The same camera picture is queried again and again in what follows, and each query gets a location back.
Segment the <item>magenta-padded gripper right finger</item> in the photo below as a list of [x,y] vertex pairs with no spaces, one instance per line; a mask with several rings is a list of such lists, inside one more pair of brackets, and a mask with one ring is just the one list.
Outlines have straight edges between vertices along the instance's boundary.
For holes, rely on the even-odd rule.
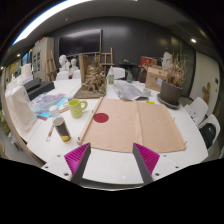
[[133,155],[145,185],[181,169],[167,154],[159,155],[140,144],[133,144]]

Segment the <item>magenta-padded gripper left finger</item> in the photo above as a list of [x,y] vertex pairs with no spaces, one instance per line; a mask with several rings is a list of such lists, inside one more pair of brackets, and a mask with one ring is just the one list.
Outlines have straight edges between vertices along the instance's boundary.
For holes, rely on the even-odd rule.
[[66,155],[57,154],[42,169],[79,185],[90,154],[91,144],[87,143]]

